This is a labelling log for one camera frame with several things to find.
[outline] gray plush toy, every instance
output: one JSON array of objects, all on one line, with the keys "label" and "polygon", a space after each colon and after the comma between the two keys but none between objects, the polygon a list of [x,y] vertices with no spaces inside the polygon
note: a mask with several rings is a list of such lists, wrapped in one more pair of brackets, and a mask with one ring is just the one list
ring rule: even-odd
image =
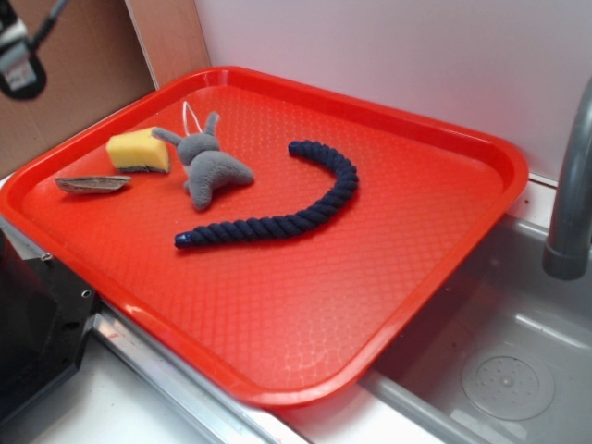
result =
[{"label": "gray plush toy", "polygon": [[204,132],[182,138],[174,132],[154,128],[152,135],[161,141],[177,147],[177,154],[189,180],[185,190],[198,210],[204,210],[212,202],[215,189],[229,184],[249,185],[253,183],[253,172],[242,162],[220,151],[220,143],[214,132],[219,115],[210,114]]}]

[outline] plastic tray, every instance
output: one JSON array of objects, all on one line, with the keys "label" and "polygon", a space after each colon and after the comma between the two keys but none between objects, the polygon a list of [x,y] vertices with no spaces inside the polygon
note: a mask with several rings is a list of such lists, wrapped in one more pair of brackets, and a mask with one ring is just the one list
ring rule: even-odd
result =
[{"label": "plastic tray", "polygon": [[[255,183],[193,209],[172,172],[135,173],[114,194],[60,191],[56,177],[116,174],[115,134],[183,133],[182,102],[221,120],[222,150]],[[294,213],[332,175],[293,158],[320,141],[358,167],[360,188],[320,229],[179,251],[175,234],[212,222]],[[509,143],[433,119],[242,68],[196,72],[18,171],[0,194],[6,218],[94,285],[173,352],[243,401],[317,400],[355,381],[521,193],[527,165]]]}]

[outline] yellow sponge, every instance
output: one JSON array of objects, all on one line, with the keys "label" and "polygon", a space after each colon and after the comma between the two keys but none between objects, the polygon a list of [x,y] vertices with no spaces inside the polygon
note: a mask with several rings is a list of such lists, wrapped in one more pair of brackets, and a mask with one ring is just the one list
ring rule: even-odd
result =
[{"label": "yellow sponge", "polygon": [[137,171],[170,171],[168,150],[163,141],[152,137],[152,128],[113,136],[107,152],[113,166],[122,173]]}]

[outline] sink basin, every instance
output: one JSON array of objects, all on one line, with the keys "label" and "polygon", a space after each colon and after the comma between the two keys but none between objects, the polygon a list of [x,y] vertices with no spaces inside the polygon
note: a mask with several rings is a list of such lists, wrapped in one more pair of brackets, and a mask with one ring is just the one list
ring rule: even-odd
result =
[{"label": "sink basin", "polygon": [[592,273],[548,277],[546,234],[505,216],[363,384],[448,442],[592,442]]}]

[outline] navy rope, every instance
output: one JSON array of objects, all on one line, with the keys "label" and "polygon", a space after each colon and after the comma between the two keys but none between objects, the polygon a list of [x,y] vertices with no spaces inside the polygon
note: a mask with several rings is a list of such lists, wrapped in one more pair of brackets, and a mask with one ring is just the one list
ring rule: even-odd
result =
[{"label": "navy rope", "polygon": [[337,180],[325,196],[294,215],[251,217],[247,220],[200,226],[175,236],[177,248],[189,248],[259,239],[286,239],[300,236],[325,224],[345,205],[358,188],[357,170],[352,162],[337,150],[319,142],[292,142],[291,155],[298,155],[330,169]]}]

